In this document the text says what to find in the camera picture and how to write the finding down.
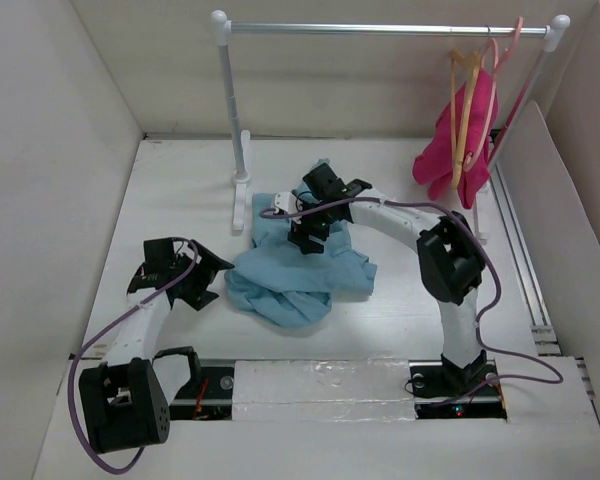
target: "purple cable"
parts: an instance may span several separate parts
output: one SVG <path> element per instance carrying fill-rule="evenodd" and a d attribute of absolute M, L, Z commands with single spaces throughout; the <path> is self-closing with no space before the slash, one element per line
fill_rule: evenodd
<path fill-rule="evenodd" d="M 487 313 L 489 310 L 491 310 L 493 307 L 495 307 L 498 304 L 498 302 L 500 301 L 500 298 L 502 297 L 502 283 L 500 282 L 500 277 L 498 276 L 498 272 L 496 271 L 496 268 L 493 265 L 493 262 L 487 255 L 487 252 L 485 252 L 484 248 L 482 248 L 482 245 L 480 245 L 480 242 L 478 241 L 478 239 L 473 235 L 471 230 L 464 223 L 462 223 L 462 221 L 460 221 L 460 219 L 458 217 L 453 215 L 449 209 L 443 207 L 442 205 L 438 205 L 437 203 L 433 203 L 433 202 L 408 203 L 408 202 L 396 202 L 393 200 L 384 200 L 383 201 L 376 197 L 354 197 L 354 198 L 345 198 L 343 200 L 337 200 L 335 202 L 327 203 L 325 205 L 321 205 L 316 208 L 311 208 L 309 210 L 303 210 L 302 212 L 297 212 L 297 213 L 268 215 L 269 213 L 276 212 L 277 209 L 274 207 L 265 208 L 264 210 L 262 210 L 260 212 L 260 216 L 262 218 L 269 218 L 269 219 L 278 219 L 278 218 L 279 219 L 292 219 L 292 218 L 303 217 L 305 215 L 311 215 L 313 213 L 318 213 L 318 212 L 327 210 L 332 207 L 337 207 L 338 205 L 345 205 L 345 204 L 354 203 L 354 202 L 371 202 L 371 203 L 378 203 L 378 204 L 384 203 L 385 205 L 389 205 L 391 207 L 433 208 L 435 210 L 438 210 L 439 212 L 444 213 L 447 217 L 449 217 L 453 221 L 453 223 L 462 231 L 462 233 L 464 233 L 467 236 L 467 238 L 469 238 L 471 240 L 471 243 L 473 244 L 473 246 L 478 250 L 478 252 L 482 256 L 482 258 L 484 259 L 484 263 L 486 264 L 487 268 L 489 269 L 489 272 L 491 273 L 491 276 L 493 277 L 493 283 L 496 288 L 496 294 L 495 294 L 493 300 L 488 305 L 484 306 L 476 315 L 476 324 L 477 324 L 476 338 L 478 340 L 478 344 L 482 348 L 484 348 L 485 350 L 487 350 L 489 352 L 498 353 L 501 355 L 509 355 L 512 357 L 523 358 L 525 360 L 535 362 L 539 365 L 542 365 L 543 367 L 548 368 L 557 377 L 555 380 L 551 380 L 551 379 L 546 379 L 546 378 L 532 377 L 529 375 L 518 375 L 518 374 L 513 374 L 513 373 L 503 374 L 503 375 L 493 375 L 493 376 L 490 376 L 488 380 L 485 379 L 482 382 L 480 382 L 478 385 L 473 387 L 468 392 L 466 392 L 458 397 L 447 399 L 443 402 L 434 403 L 434 404 L 432 404 L 433 406 L 442 407 L 444 405 L 449 405 L 451 403 L 455 403 L 458 400 L 462 400 L 463 398 L 473 395 L 475 392 L 480 390 L 485 385 L 497 383 L 500 380 L 507 379 L 507 378 L 508 379 L 517 379 L 517 380 L 528 380 L 531 382 L 547 383 L 547 384 L 551 384 L 551 385 L 558 385 L 564 381 L 564 377 L 562 376 L 562 374 L 553 365 L 550 365 L 549 363 L 547 363 L 543 360 L 540 360 L 537 357 L 534 357 L 532 355 L 527 355 L 526 353 L 513 352 L 510 350 L 502 350 L 500 348 L 490 347 L 484 343 L 484 341 L 482 340 L 482 333 L 480 332 L 480 322 L 481 322 L 484 314 Z"/>
<path fill-rule="evenodd" d="M 67 378 L 67 403 L 69 406 L 69 417 L 71 417 L 71 424 L 73 425 L 73 430 L 75 431 L 76 437 L 78 437 L 78 441 L 80 442 L 80 445 L 82 445 L 83 450 L 89 456 L 89 458 L 91 460 L 93 460 L 93 463 L 98 465 L 105 472 L 110 473 L 112 475 L 122 475 L 124 473 L 127 473 L 129 470 L 131 470 L 133 468 L 133 466 L 140 459 L 140 456 L 142 455 L 142 452 L 144 451 L 144 447 L 140 447 L 138 449 L 138 452 L 131 459 L 131 461 L 122 468 L 112 467 L 111 465 L 109 465 L 107 462 L 105 462 L 104 460 L 102 460 L 100 458 L 100 456 L 93 450 L 93 448 L 91 448 L 91 445 L 89 444 L 89 440 L 87 439 L 84 432 L 82 431 L 82 427 L 80 426 L 80 421 L 78 420 L 78 411 L 76 408 L 76 399 L 75 399 L 76 372 L 78 370 L 78 364 L 80 363 L 80 359 L 82 358 L 82 356 L 85 354 L 85 352 L 89 348 L 91 348 L 98 340 L 100 340 L 100 338 L 102 338 L 106 333 L 110 332 L 112 329 L 114 329 L 115 327 L 120 325 L 122 322 L 124 322 L 127 318 L 129 318 L 131 315 L 136 313 L 138 310 L 140 310 L 140 308 L 142 308 L 143 305 L 146 305 L 147 303 L 151 302 L 158 295 L 160 295 L 161 293 L 164 293 L 165 291 L 167 291 L 174 285 L 178 284 L 179 282 L 184 280 L 187 277 L 187 275 L 189 275 L 191 273 L 193 268 L 196 266 L 196 260 L 198 258 L 198 249 L 196 247 L 196 244 L 187 238 L 172 237 L 171 239 L 174 242 L 180 241 L 180 242 L 183 242 L 183 244 L 189 245 L 189 248 L 193 251 L 193 254 L 194 254 L 193 261 L 191 262 L 191 264 L 187 267 L 187 269 L 183 273 L 181 273 L 176 278 L 171 280 L 164 287 L 159 288 L 158 290 L 153 292 L 151 295 L 149 295 L 146 298 L 144 298 L 143 300 L 141 300 L 140 303 L 131 307 L 129 310 L 124 312 L 122 315 L 120 315 L 118 318 L 116 318 L 109 325 L 107 325 L 102 330 L 100 330 L 98 333 L 96 333 L 95 336 L 91 340 L 89 340 L 87 343 L 85 343 L 80 348 L 80 350 L 78 350 L 75 357 L 73 358 L 73 361 L 71 362 L 71 366 L 69 367 L 69 375 Z"/>

